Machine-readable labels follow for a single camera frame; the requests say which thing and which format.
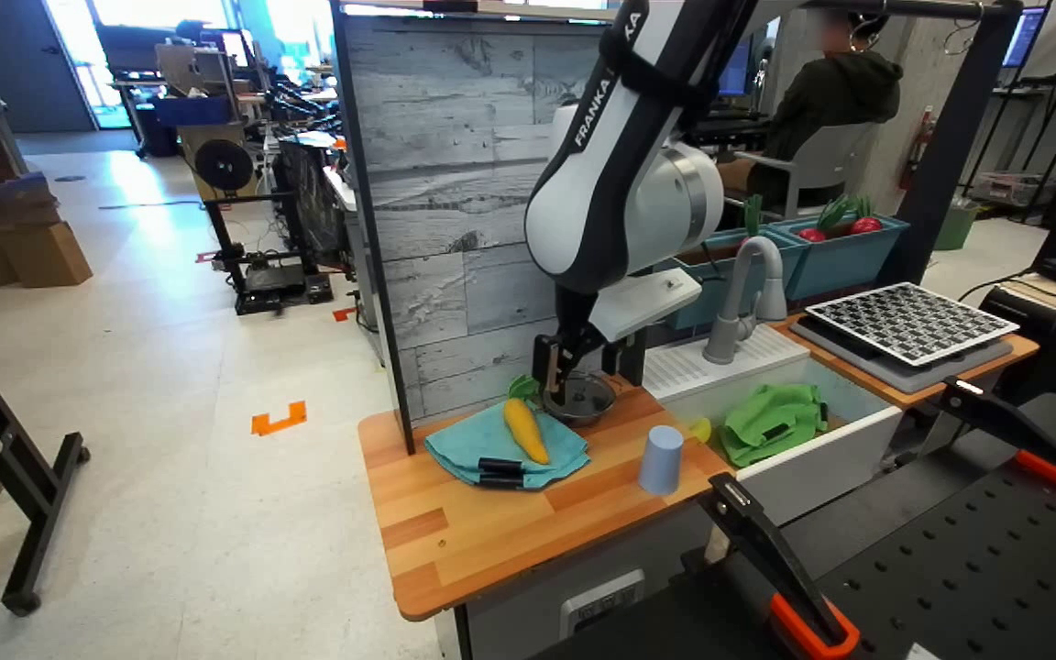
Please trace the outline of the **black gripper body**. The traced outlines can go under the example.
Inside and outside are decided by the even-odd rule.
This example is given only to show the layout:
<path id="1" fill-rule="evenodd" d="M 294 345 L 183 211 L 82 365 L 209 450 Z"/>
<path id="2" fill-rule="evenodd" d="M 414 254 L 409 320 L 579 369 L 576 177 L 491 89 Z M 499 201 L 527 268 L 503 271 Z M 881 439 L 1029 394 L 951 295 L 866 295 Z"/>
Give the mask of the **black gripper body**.
<path id="1" fill-rule="evenodd" d="M 645 332 L 632 331 L 609 340 L 593 323 L 593 294 L 552 289 L 558 331 L 538 332 L 532 345 L 532 378 L 538 386 L 558 386 L 576 362 L 589 353 L 600 356 L 605 373 L 624 373 L 632 386 L 643 382 L 645 365 Z"/>

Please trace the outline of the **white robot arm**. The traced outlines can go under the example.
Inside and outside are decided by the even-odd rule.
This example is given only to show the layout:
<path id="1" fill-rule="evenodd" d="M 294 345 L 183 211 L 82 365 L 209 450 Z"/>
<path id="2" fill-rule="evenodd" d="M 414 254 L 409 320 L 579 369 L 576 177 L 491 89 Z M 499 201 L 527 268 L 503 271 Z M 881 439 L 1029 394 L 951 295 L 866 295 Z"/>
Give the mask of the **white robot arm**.
<path id="1" fill-rule="evenodd" d="M 558 331 L 535 336 L 538 404 L 565 421 L 613 406 L 584 360 L 701 295 L 671 257 L 722 219 L 719 166 L 676 136 L 704 109 L 759 0 L 624 0 L 524 210 L 552 283 Z"/>

